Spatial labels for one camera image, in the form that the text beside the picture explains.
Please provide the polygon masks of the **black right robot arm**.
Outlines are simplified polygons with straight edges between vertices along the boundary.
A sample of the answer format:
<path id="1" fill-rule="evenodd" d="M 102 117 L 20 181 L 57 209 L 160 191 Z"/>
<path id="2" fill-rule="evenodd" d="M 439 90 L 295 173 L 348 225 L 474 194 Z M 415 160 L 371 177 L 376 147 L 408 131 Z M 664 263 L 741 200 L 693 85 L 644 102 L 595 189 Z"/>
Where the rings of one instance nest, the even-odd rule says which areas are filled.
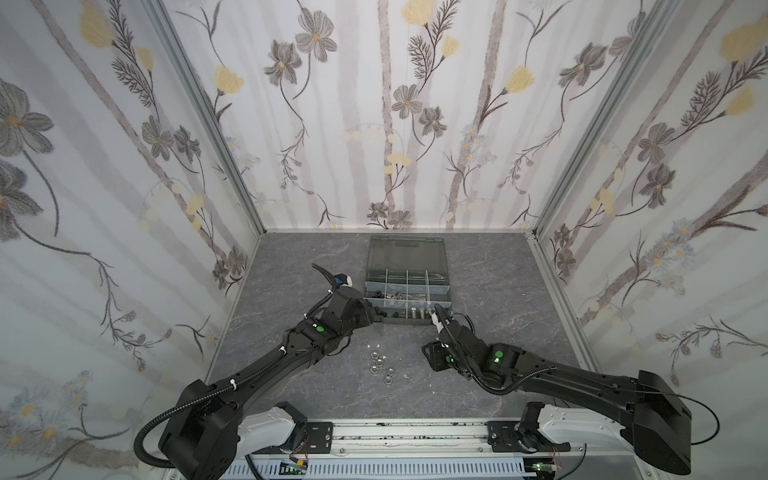
<path id="1" fill-rule="evenodd" d="M 453 369 L 495 396 L 522 390 L 602 414 L 621 425 L 621 438 L 646 463 L 675 475 L 692 472 L 692 413 L 660 376 L 582 370 L 511 344 L 488 344 L 441 306 L 431 317 L 437 340 L 423 349 L 433 370 Z"/>

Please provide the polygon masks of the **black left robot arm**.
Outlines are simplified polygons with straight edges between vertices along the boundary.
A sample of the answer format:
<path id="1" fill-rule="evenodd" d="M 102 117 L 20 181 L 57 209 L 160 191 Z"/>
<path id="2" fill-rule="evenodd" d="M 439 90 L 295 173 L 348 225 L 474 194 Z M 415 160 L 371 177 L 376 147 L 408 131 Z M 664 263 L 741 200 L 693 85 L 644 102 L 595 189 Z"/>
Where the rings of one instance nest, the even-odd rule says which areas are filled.
<path id="1" fill-rule="evenodd" d="M 186 479 L 220 478 L 237 458 L 238 429 L 256 400 L 296 371 L 340 353 L 342 341 L 374 322 L 373 307 L 348 275 L 313 268 L 330 284 L 326 295 L 277 347 L 212 384 L 194 381 L 174 407 L 142 426 L 133 441 L 140 462 L 175 469 Z"/>

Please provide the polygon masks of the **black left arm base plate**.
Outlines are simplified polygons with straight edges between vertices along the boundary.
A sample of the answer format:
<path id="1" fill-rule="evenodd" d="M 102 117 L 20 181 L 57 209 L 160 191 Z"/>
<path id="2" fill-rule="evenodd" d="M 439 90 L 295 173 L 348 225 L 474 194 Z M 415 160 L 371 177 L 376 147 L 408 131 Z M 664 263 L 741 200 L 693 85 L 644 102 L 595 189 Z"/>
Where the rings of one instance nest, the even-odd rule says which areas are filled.
<path id="1" fill-rule="evenodd" d="M 329 454 L 332 449 L 334 424 L 332 422 L 308 422 L 299 430 L 296 453 L 306 455 Z"/>

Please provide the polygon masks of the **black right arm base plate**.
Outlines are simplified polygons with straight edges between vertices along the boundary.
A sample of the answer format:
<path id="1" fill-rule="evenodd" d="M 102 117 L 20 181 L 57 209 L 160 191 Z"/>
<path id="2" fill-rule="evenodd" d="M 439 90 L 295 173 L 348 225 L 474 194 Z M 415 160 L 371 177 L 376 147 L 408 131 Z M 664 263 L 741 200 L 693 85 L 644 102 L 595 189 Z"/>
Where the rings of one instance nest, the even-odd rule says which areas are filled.
<path id="1" fill-rule="evenodd" d="M 487 443 L 494 453 L 554 453 L 571 451 L 571 444 L 555 443 L 538 429 L 520 421 L 489 421 Z"/>

